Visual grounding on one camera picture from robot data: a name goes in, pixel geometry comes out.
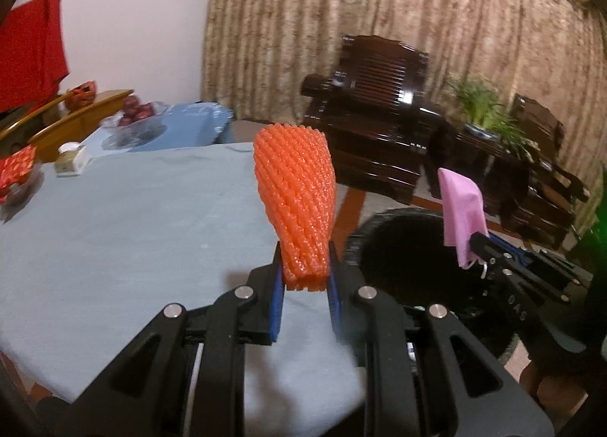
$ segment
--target black gripper frame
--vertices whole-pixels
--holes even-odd
[[[58,437],[241,437],[245,344],[271,345],[279,329],[279,246],[247,286],[192,311],[165,307],[74,403],[42,400],[41,419]]]
[[[545,249],[519,249],[529,263],[523,266],[481,233],[470,249],[487,263],[487,289],[541,373],[575,374],[602,363],[607,331],[600,316],[589,316],[589,281],[573,264]]]
[[[365,437],[554,435],[546,414],[456,316],[361,290],[360,270],[330,250],[333,329],[366,366]]]

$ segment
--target potted plant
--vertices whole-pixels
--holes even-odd
[[[537,144],[514,125],[495,88],[480,79],[453,81],[448,85],[462,110],[466,130],[481,139],[501,142],[509,153],[533,161],[529,148],[537,149]]]

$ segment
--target green plant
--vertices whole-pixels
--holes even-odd
[[[537,144],[514,125],[493,86],[481,79],[452,81],[448,85],[468,123],[499,136],[518,158],[533,161],[529,147],[537,149]]]

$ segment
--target wooden chair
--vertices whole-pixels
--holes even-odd
[[[69,141],[82,142],[99,127],[102,119],[121,109],[123,99],[131,93],[132,89],[101,92],[93,104],[61,119],[53,114],[53,110],[57,110],[57,105],[69,93],[58,96],[0,131],[0,158],[34,144],[36,155],[43,163],[55,161],[59,146]]]
[[[309,75],[304,123],[327,137],[339,183],[410,204],[428,141],[444,123],[424,101],[428,56],[379,36],[344,36],[330,78]]]
[[[513,182],[512,197],[500,211],[502,226],[558,249],[576,218],[576,199],[587,202],[590,193],[577,176],[557,164],[565,129],[548,108],[517,95],[512,116],[538,150],[533,151],[526,178]]]

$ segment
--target white wall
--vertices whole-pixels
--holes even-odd
[[[61,0],[70,71],[61,90],[94,79],[99,91],[132,88],[143,101],[200,99],[207,3]]]

